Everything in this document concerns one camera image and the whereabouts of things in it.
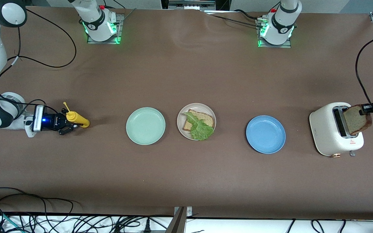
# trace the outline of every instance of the plate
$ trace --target plate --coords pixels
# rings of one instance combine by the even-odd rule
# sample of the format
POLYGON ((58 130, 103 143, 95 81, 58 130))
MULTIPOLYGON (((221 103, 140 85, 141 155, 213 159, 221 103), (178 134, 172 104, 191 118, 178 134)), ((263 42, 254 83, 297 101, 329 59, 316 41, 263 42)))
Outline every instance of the plate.
POLYGON ((286 141, 283 125, 271 116, 258 116, 247 125, 247 141, 260 153, 272 154, 278 152, 286 141))
POLYGON ((197 139, 192 138, 191 132, 183 130, 184 125, 185 125, 185 121, 187 120, 187 116, 184 114, 184 112, 188 112, 190 109, 192 109, 196 112, 203 112, 205 114, 208 114, 208 115, 212 116, 212 118, 214 118, 214 127, 213 127, 214 130, 215 130, 215 126, 217 125, 217 121, 216 121, 214 112, 212 111, 212 109, 209 106, 206 106, 206 105, 203 105, 203 104, 200 104, 200 103, 193 103, 193 104, 189 104, 189 105, 183 107, 181 109, 181 111, 179 111, 178 118, 176 120, 176 124, 178 125, 178 130, 187 139, 197 141, 197 139))
POLYGON ((139 145, 157 142, 165 132, 165 118, 154 108, 144 107, 134 111, 126 122, 126 133, 139 145))

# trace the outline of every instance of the white plate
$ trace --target white plate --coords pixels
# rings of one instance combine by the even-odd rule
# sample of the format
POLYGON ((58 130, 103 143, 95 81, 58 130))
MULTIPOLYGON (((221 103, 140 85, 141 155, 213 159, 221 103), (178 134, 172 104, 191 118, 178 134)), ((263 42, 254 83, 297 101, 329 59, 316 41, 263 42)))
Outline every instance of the white plate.
POLYGON ((212 109, 209 106, 206 106, 206 105, 203 105, 203 104, 200 104, 200 103, 189 104, 189 105, 183 107, 181 109, 181 111, 179 111, 178 118, 176 120, 176 124, 178 125, 178 130, 187 139, 197 141, 197 139, 192 138, 191 132, 183 130, 184 125, 185 125, 185 121, 187 120, 187 116, 184 114, 184 112, 188 112, 190 109, 192 109, 196 112, 203 112, 205 114, 208 114, 208 115, 212 116, 212 118, 214 118, 214 127, 213 127, 214 130, 215 130, 215 126, 217 124, 217 120, 215 118, 215 114, 212 111, 212 109))

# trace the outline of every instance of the white floor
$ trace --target white floor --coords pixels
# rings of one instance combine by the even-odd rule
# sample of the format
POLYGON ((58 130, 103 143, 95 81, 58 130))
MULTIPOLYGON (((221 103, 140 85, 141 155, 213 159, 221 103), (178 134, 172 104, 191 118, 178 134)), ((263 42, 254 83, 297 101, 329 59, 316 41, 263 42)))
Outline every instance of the white floor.
MULTIPOLYGON (((78 218, 79 216, 70 216, 67 219, 78 218)), ((49 216, 49 219, 53 220, 63 220, 63 216, 49 216)), ((104 217, 97 217, 90 221, 91 224, 96 223, 100 219, 104 217)), ((113 222, 115 223, 119 217, 112 217, 113 222)), ((21 226, 18 216, 12 216, 10 219, 21 226)), ((24 225, 28 224, 28 216, 22 217, 24 221, 24 225)), ((168 226, 171 219, 170 217, 154 217, 154 220, 160 222, 164 226, 168 226)), ((45 216, 39 216, 38 221, 46 220, 45 216)), ((59 233, 72 233, 74 224, 77 224, 76 219, 72 219, 70 221, 63 222, 56 227, 56 230, 59 233)), ((126 227, 125 232, 136 232, 139 233, 145 229, 145 222, 146 218, 139 221, 140 225, 138 227, 126 227)), ((204 230, 203 233, 223 233, 223 232, 249 232, 249 233, 286 233, 290 223, 292 220, 230 220, 230 219, 188 219, 186 223, 185 233, 193 233, 197 231, 204 230)), ((325 233, 338 233, 343 222, 336 221, 336 220, 320 220, 321 225, 323 226, 325 233)), ((83 232, 87 230, 90 226, 89 225, 79 225, 82 226, 79 229, 79 232, 83 232)), ((111 220, 108 218, 96 226, 108 226, 111 224, 111 220)), ((37 227, 35 232, 36 233, 47 233, 51 227, 47 222, 43 222, 41 224, 42 227, 37 227)), ((14 228, 14 226, 5 221, 3 225, 5 230, 14 228)), ((98 229, 99 233, 108 233, 111 230, 111 227, 105 227, 98 229)), ((163 227, 159 226, 158 224, 151 221, 151 230, 164 230, 163 227)), ((315 230, 311 227, 310 220, 296 220, 294 223, 291 233, 315 233, 315 230)), ((95 229, 89 231, 89 233, 97 233, 95 229)), ((373 221, 347 221, 345 228, 343 229, 343 233, 373 233, 373 221)))

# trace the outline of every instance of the green plate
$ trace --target green plate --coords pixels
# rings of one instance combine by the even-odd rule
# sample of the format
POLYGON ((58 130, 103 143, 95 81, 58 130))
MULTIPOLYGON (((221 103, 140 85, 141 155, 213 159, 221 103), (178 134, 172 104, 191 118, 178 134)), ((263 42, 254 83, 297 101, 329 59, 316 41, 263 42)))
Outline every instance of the green plate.
POLYGON ((126 122, 126 133, 134 143, 139 145, 157 142, 164 132, 165 118, 154 108, 139 108, 126 122))

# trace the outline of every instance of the yellow bottle nozzle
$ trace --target yellow bottle nozzle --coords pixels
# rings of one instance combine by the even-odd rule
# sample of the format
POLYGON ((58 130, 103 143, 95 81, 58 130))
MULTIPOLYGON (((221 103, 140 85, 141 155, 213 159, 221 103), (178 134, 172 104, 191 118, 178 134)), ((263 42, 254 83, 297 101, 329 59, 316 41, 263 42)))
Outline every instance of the yellow bottle nozzle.
POLYGON ((89 125, 90 125, 90 121, 89 120, 87 120, 86 118, 82 117, 77 112, 70 111, 70 109, 68 108, 66 102, 63 102, 63 104, 65 105, 65 107, 68 110, 68 113, 66 114, 66 117, 67 117, 68 121, 71 121, 71 122, 74 122, 74 123, 77 123, 77 124, 83 124, 83 125, 81 125, 82 128, 89 127, 89 125))

